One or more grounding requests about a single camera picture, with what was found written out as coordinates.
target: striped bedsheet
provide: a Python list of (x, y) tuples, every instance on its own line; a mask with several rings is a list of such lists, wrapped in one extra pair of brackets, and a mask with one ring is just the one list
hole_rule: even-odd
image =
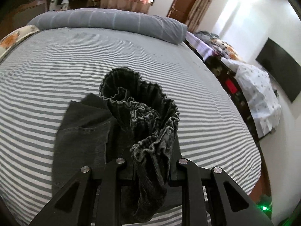
[[(98, 94), (102, 78), (127, 66), (162, 85), (180, 111), (183, 157), (222, 167), (250, 193), (260, 176), (258, 149), (214, 75), (184, 43), (101, 28), (41, 31), (0, 65), (0, 195), (29, 224), (51, 199), (55, 134), (71, 100)], [(141, 225), (180, 225), (181, 207)]]

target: metal screw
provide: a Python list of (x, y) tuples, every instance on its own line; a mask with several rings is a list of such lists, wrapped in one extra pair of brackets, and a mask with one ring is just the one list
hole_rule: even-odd
[(220, 167), (214, 167), (214, 168), (213, 168), (213, 171), (214, 171), (215, 173), (222, 173), (223, 169), (221, 169)]
[(182, 164), (182, 165), (185, 165), (185, 164), (188, 163), (188, 161), (184, 158), (181, 158), (181, 159), (179, 159), (179, 163)]
[(123, 164), (124, 162), (125, 162), (125, 159), (123, 159), (123, 158), (117, 158), (116, 159), (117, 164)]
[(82, 173), (89, 172), (89, 170), (90, 170), (90, 168), (87, 167), (87, 166), (84, 166), (84, 167), (82, 167), (82, 168), (80, 169), (80, 171), (81, 171)]

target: pillow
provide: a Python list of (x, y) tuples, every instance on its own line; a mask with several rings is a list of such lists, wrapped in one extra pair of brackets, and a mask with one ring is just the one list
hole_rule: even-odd
[(173, 44), (183, 42), (187, 32), (187, 25), (175, 19), (101, 8), (46, 12), (33, 18), (28, 25), (35, 25), (40, 30), (64, 27), (113, 29), (147, 35)]

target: brown wooden door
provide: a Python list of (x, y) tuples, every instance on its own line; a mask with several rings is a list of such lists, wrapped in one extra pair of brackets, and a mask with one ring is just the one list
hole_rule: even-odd
[(174, 0), (167, 17), (185, 23), (196, 0)]

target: television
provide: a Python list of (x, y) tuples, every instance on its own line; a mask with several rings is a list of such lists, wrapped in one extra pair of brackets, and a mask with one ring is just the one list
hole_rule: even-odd
[(293, 102), (301, 91), (301, 66), (294, 58), (268, 38), (256, 61), (270, 73)]

